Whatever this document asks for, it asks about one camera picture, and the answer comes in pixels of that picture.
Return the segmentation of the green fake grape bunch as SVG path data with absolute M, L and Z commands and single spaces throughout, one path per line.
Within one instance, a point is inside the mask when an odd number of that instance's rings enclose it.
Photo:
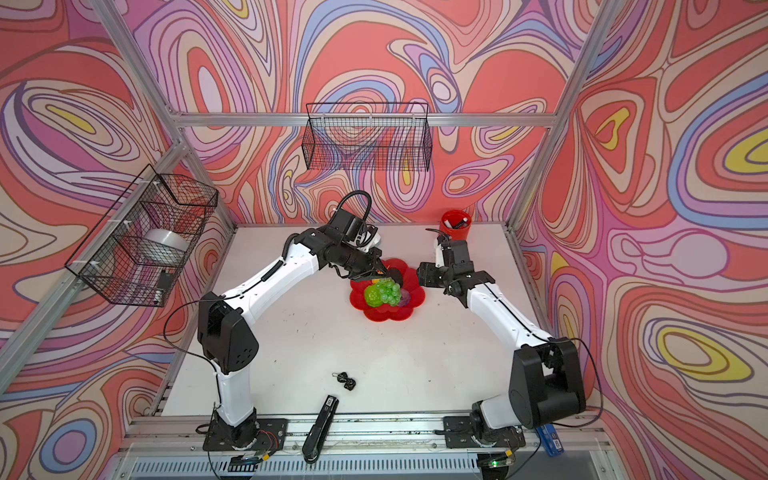
M 373 287 L 375 288 L 375 293 L 378 295 L 378 301 L 381 305 L 399 305 L 402 293 L 400 285 L 395 280 L 391 278 L 382 279 L 377 281 Z

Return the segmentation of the purple fake fig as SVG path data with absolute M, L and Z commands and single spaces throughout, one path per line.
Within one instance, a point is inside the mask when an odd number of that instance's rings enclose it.
M 405 306 L 408 305 L 411 301 L 411 294 L 406 289 L 400 290 L 400 301 L 398 303 L 399 306 Z

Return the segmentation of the green fake custard apple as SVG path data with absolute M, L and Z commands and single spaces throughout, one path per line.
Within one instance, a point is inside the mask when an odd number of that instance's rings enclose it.
M 384 304 L 382 290 L 377 284 L 371 284 L 366 287 L 363 293 L 365 303 L 370 308 L 379 308 Z

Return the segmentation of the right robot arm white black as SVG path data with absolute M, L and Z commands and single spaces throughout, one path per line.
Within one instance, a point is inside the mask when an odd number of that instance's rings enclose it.
M 472 406 L 468 434 L 473 441 L 490 446 L 505 429 L 535 429 L 586 410 L 574 341 L 557 338 L 529 320 L 489 273 L 474 267 L 466 241 L 439 231 L 435 260 L 422 262 L 417 275 L 422 287 L 440 289 L 483 320 L 512 352 L 507 390 Z

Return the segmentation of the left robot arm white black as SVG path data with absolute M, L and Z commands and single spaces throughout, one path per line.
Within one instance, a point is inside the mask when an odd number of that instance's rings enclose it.
M 325 267 L 352 282 L 387 278 L 378 228 L 368 223 L 372 197 L 354 190 L 340 200 L 331 219 L 287 237 L 281 254 L 248 280 L 199 301 L 197 339 L 214 366 L 219 404 L 213 409 L 205 449 L 253 448 L 260 426 L 251 398 L 250 364 L 259 343 L 259 317 L 302 280 Z

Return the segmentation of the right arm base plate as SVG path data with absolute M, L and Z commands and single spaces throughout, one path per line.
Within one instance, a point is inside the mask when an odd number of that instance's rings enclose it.
M 519 428 L 492 429 L 476 412 L 445 416 L 442 422 L 442 427 L 435 434 L 444 438 L 449 449 L 504 448 L 516 451 L 527 445 Z

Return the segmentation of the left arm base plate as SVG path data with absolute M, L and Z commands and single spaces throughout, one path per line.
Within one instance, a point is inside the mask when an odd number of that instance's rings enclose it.
M 287 427 L 286 418 L 246 419 L 239 426 L 230 426 L 215 415 L 208 425 L 203 450 L 272 454 L 283 449 Z

